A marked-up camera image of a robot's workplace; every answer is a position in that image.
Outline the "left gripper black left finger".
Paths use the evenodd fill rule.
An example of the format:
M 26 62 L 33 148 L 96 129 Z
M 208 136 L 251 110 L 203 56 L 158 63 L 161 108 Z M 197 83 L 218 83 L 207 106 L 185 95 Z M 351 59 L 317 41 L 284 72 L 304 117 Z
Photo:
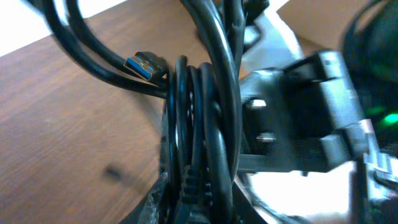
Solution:
M 149 113 L 152 124 L 160 136 L 158 178 L 141 201 L 128 213 L 120 224 L 170 223 L 173 220 L 180 190 L 180 169 L 175 148 L 175 121 L 169 110 L 169 100 L 164 99 L 161 109 L 146 96 L 139 97 L 139 104 Z

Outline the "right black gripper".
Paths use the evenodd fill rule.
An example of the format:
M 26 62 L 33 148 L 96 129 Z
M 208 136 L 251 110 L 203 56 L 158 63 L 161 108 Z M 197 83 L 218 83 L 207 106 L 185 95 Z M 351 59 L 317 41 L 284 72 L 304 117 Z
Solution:
M 239 82 L 240 172 L 329 172 L 356 162 L 358 220 L 397 222 L 397 123 L 357 94 L 339 52 L 322 50 Z

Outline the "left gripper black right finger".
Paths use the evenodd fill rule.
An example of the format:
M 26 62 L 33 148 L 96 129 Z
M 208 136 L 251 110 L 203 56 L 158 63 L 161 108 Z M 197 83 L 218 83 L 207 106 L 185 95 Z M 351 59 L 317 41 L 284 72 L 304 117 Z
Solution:
M 276 212 L 266 203 L 256 197 L 252 190 L 240 180 L 233 183 L 233 205 L 245 224 L 291 224 L 292 219 L 287 215 Z

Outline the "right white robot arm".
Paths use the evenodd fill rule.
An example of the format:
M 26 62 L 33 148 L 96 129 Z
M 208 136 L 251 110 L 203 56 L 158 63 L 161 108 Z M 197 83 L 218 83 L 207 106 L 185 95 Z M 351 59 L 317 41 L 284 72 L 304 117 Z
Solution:
M 252 1 L 244 27 L 238 175 L 329 172 L 354 162 L 356 223 L 397 222 L 397 2 L 369 1 L 342 50 L 304 56 L 292 30 Z

